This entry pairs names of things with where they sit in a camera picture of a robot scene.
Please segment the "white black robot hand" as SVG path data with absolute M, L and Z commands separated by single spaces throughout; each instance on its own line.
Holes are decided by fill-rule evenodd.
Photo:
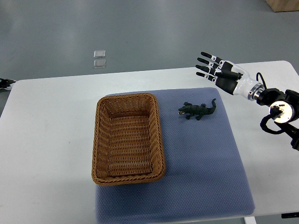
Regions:
M 231 95 L 241 95 L 253 99 L 254 91 L 261 87 L 258 81 L 252 79 L 247 71 L 228 60 L 201 52 L 203 58 L 197 58 L 202 65 L 196 65 L 199 71 L 196 75 L 214 82 L 217 87 Z

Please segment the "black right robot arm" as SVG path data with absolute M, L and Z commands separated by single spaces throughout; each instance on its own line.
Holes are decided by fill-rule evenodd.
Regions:
M 276 88 L 264 89 L 260 86 L 249 93 L 249 99 L 269 107 L 269 114 L 260 122 L 261 129 L 274 135 L 289 135 L 292 148 L 298 150 L 299 129 L 291 125 L 291 122 L 299 119 L 299 93 L 293 90 L 282 92 Z

